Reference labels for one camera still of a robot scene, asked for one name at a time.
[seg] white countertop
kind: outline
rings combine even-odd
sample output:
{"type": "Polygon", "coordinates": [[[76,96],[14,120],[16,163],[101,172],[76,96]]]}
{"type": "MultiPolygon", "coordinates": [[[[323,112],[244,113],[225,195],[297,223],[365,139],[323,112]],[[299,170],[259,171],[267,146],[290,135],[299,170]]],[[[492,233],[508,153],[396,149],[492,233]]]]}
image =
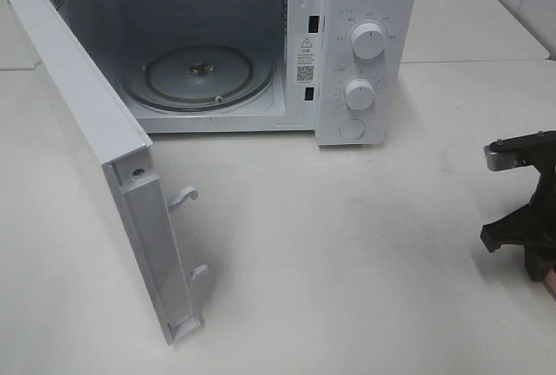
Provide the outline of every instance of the white countertop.
{"type": "MultiPolygon", "coordinates": [[[[0,13],[6,14],[0,0],[0,13]]],[[[0,70],[29,69],[15,21],[0,24],[0,70]]],[[[497,0],[415,0],[404,63],[543,60],[548,52],[497,0]]]]}
{"type": "Polygon", "coordinates": [[[32,71],[0,73],[3,373],[553,373],[556,301],[480,227],[532,168],[482,147],[553,128],[556,63],[405,64],[384,145],[310,133],[155,137],[206,326],[167,347],[32,71]]]}

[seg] black mechanical part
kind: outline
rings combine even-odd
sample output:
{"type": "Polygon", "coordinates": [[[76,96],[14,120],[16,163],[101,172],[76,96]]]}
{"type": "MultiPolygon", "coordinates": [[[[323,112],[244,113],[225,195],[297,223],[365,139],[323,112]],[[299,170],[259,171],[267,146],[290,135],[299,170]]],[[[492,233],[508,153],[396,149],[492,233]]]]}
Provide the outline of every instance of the black mechanical part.
{"type": "Polygon", "coordinates": [[[499,139],[485,147],[485,157],[492,171],[532,165],[540,172],[529,203],[483,226],[480,238],[488,252],[522,245],[529,276],[541,281],[556,266],[556,131],[499,139]]]}

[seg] control panel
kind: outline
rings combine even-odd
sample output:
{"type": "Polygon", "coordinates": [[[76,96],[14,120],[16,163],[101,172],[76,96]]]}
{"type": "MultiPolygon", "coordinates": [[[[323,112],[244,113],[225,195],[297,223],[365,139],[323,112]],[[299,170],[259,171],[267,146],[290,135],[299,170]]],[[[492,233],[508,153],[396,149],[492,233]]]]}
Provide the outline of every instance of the control panel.
{"type": "Polygon", "coordinates": [[[316,121],[319,145],[384,140],[413,1],[331,0],[316,121]]]}

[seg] round button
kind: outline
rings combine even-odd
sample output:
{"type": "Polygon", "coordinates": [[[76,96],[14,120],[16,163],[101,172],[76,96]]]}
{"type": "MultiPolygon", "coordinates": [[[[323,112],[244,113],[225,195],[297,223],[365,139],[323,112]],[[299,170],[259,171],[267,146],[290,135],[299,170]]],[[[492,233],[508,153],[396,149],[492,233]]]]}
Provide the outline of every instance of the round button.
{"type": "Polygon", "coordinates": [[[374,88],[367,80],[356,79],[346,85],[346,105],[352,110],[365,110],[373,106],[374,88]]]}
{"type": "Polygon", "coordinates": [[[340,135],[347,139],[359,139],[365,134],[365,123],[360,119],[347,119],[340,125],[340,135]]]}
{"type": "Polygon", "coordinates": [[[364,60],[376,58],[384,50],[384,29],[378,23],[362,23],[351,33],[354,54],[364,60]]]}

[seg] qr code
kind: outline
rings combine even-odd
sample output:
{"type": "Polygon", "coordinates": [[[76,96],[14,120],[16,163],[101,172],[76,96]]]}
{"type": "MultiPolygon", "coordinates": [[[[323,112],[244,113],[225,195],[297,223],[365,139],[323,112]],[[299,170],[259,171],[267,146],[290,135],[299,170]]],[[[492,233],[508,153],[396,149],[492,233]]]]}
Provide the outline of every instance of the qr code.
{"type": "Polygon", "coordinates": [[[298,82],[312,82],[314,74],[314,66],[301,65],[297,67],[297,81],[298,82]]]}

